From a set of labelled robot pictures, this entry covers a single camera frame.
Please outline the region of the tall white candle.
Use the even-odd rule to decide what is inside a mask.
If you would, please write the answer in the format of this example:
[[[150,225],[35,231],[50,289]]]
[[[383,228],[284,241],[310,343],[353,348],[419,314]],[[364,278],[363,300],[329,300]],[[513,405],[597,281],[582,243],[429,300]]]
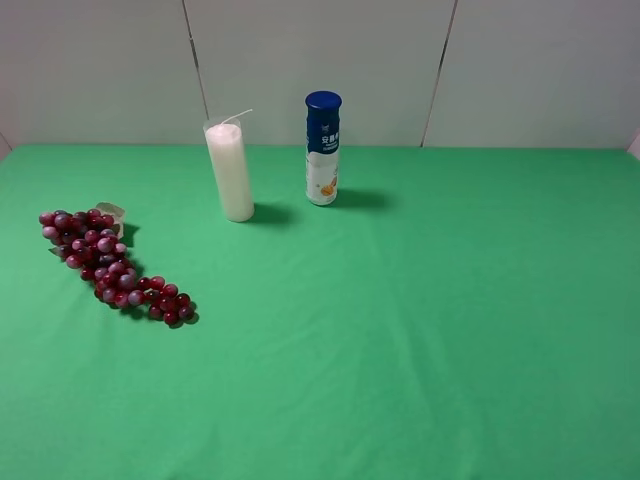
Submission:
[[[203,127],[220,204],[226,219],[235,223],[248,221],[255,211],[240,121],[251,112],[214,119]]]

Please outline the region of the blue and white bottle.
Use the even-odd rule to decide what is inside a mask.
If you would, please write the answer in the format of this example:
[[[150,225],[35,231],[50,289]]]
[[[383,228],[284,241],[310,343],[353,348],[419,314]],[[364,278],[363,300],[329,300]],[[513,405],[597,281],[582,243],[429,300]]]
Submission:
[[[314,205],[326,206],[337,197],[340,147],[341,97],[315,91],[305,98],[306,196]]]

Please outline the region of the green tablecloth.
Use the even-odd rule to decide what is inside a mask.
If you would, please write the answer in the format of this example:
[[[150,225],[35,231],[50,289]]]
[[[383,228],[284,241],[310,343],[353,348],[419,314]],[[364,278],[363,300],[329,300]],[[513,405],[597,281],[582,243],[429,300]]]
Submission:
[[[21,146],[1,164],[5,479],[635,479],[639,164],[618,150]],[[99,301],[45,211],[125,210],[170,327]]]

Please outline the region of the red artificial grape bunch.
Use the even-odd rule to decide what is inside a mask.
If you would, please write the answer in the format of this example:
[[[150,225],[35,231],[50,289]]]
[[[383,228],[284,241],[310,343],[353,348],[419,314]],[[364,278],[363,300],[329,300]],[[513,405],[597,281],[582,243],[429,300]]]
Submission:
[[[39,224],[52,244],[50,252],[77,271],[109,307],[144,311],[170,327],[196,318],[195,303],[186,292],[162,276],[143,275],[130,258],[124,209],[100,202],[84,211],[45,211]]]

